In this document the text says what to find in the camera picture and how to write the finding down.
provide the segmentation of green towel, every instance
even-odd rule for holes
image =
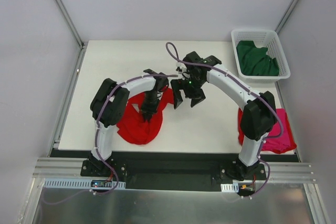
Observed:
[[[267,50],[267,47],[257,48],[253,41],[241,40],[237,45],[241,72],[246,76],[278,76],[277,59],[269,57]]]

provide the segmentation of white table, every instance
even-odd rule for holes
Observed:
[[[202,58],[210,55],[222,61],[229,71],[237,75],[231,42],[173,41],[180,58],[196,51]],[[165,74],[176,73],[175,60],[165,49],[166,41],[110,41],[91,40],[80,69],[59,150],[91,150],[94,144],[95,123],[90,103],[102,81],[128,80],[151,68]],[[274,84],[251,85],[255,89],[270,91],[280,108]],[[157,137],[147,145],[130,144],[117,133],[113,137],[114,151],[181,152],[181,153],[239,153],[238,106],[226,94],[211,84],[204,84],[206,99],[193,108],[190,100],[176,109],[167,105],[163,111],[163,124]]]

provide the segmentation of white wall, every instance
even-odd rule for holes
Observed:
[[[78,47],[53,0],[0,0],[0,223],[16,223]]]
[[[336,0],[302,0],[280,33],[291,77],[280,83],[303,161],[336,223]]]
[[[230,41],[232,29],[275,29],[291,0],[63,0],[84,41]]]

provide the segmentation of white basket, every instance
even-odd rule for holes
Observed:
[[[238,68],[238,77],[248,83],[273,83],[281,79],[290,77],[288,63],[283,52],[279,37],[272,30],[240,30],[235,29],[231,32],[233,49]],[[267,54],[271,58],[276,58],[279,65],[279,76],[246,76],[240,70],[237,45],[241,40],[253,40],[256,47],[267,47]]]

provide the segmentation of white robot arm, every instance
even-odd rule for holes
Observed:
[[[143,75],[156,74],[151,69],[144,70]],[[111,79],[105,79],[100,86],[94,100],[91,103],[91,111],[93,112],[93,118],[97,120],[100,110],[111,92],[111,90],[117,85],[115,81]],[[167,77],[143,77],[138,80],[134,80],[124,84],[120,87],[115,94],[111,97],[104,112],[99,121],[99,134],[97,140],[97,148],[104,160],[107,160],[112,153],[112,138],[116,131],[116,124],[121,120],[128,99],[131,97],[145,92],[145,99],[141,105],[140,112],[143,115],[144,120],[149,121],[153,114],[157,112],[160,99],[158,93],[163,91],[163,88],[169,85]],[[96,159],[100,159],[96,152],[96,147],[91,151],[92,155]]]
[[[231,74],[214,56],[202,59],[196,52],[191,52],[183,61],[196,65],[202,64],[202,66],[186,65],[186,68],[177,68],[183,78],[171,81],[175,108],[183,101],[180,90],[184,91],[186,98],[192,99],[191,107],[203,101],[205,95],[201,86],[208,82],[226,93],[243,111],[240,127],[245,135],[244,143],[235,165],[227,170],[226,174],[231,178],[244,180],[258,165],[258,155],[264,138],[276,123],[272,112],[260,100],[252,96],[252,93],[259,94],[275,111],[274,96],[270,92],[260,93],[252,90]]]

